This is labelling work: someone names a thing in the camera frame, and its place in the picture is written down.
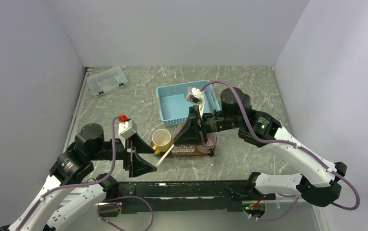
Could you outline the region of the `brown oval wooden tray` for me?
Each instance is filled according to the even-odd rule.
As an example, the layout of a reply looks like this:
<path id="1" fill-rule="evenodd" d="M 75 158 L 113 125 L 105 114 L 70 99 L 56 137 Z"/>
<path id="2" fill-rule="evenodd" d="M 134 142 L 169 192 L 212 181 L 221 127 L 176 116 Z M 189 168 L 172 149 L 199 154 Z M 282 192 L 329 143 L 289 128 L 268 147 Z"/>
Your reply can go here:
<path id="1" fill-rule="evenodd" d="M 167 157 L 184 156 L 214 156 L 215 147 L 206 148 L 204 146 L 177 146 L 174 147 Z"/>

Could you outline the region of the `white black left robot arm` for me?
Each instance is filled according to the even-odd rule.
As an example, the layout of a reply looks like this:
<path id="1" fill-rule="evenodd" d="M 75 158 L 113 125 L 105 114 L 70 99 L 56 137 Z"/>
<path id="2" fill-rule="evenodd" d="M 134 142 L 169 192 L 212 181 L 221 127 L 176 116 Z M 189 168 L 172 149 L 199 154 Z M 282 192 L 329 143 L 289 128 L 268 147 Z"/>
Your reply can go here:
<path id="1" fill-rule="evenodd" d="M 58 156 L 43 187 L 24 213 L 0 230 L 63 231 L 94 204 L 112 202 L 118 196 L 128 198 L 128 187 L 120 186 L 107 173 L 98 175 L 94 181 L 83 181 L 93 172 L 94 160 L 121 160 L 131 178 L 157 170 L 139 156 L 153 154 L 154 150 L 138 136 L 132 120 L 120 124 L 119 134 L 119 139 L 105 141 L 101 125 L 85 125 Z"/>

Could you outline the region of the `yellow mug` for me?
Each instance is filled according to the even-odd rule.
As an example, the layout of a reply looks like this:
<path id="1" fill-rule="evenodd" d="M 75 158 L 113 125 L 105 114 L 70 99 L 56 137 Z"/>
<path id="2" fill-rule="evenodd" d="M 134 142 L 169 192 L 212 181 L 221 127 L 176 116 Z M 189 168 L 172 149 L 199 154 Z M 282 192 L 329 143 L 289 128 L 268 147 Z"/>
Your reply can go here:
<path id="1" fill-rule="evenodd" d="M 152 143 L 155 154 L 165 153 L 171 147 L 172 136 L 166 129 L 158 129 L 152 135 Z"/>

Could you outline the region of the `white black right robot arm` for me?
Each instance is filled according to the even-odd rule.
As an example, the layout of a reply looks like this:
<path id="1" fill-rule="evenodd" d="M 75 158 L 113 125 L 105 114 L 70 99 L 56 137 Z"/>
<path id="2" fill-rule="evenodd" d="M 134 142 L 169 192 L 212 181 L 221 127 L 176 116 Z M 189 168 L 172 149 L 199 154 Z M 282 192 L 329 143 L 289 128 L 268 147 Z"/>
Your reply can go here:
<path id="1" fill-rule="evenodd" d="M 238 129 L 237 134 L 243 141 L 277 154 L 298 170 L 291 175 L 251 173 L 245 187 L 249 199 L 279 193 L 300 196 L 319 207 L 335 203 L 342 190 L 339 179 L 347 170 L 344 163 L 309 155 L 308 148 L 299 144 L 278 120 L 254 110 L 250 96 L 242 90 L 225 89 L 220 97 L 221 109 L 206 113 L 204 94 L 195 87 L 187 88 L 185 99 L 192 106 L 186 122 L 174 137 L 175 145 L 207 145 L 208 134 Z"/>

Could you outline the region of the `purple mug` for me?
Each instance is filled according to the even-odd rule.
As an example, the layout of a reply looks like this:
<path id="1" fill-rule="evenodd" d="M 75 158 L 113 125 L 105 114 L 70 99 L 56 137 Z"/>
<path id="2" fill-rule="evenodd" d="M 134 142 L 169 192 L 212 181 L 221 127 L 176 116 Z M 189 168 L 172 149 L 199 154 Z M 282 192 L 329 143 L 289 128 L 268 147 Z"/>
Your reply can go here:
<path id="1" fill-rule="evenodd" d="M 217 136 L 215 133 L 209 133 L 207 134 L 208 142 L 206 144 L 202 144 L 198 147 L 198 150 L 208 155 L 209 157 L 212 157 L 215 155 L 214 150 L 217 142 Z"/>

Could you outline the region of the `light blue plastic basket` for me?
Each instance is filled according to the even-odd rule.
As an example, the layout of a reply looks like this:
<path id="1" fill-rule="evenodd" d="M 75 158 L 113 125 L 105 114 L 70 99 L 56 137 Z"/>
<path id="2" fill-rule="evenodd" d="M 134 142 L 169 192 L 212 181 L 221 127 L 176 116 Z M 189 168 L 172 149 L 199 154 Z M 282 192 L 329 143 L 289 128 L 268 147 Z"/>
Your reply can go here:
<path id="1" fill-rule="evenodd" d="M 186 101 L 184 98 L 186 89 L 188 87 L 201 89 L 201 87 L 203 87 L 208 82 L 209 80 L 199 80 L 156 88 L 156 97 L 158 99 L 159 105 L 159 115 L 165 127 L 175 127 L 179 124 L 185 123 L 188 116 L 189 107 L 193 105 L 190 102 Z M 204 89 L 206 100 L 204 113 L 213 112 L 209 109 L 206 96 L 207 91 L 211 89 L 213 89 L 212 85 L 208 85 Z"/>

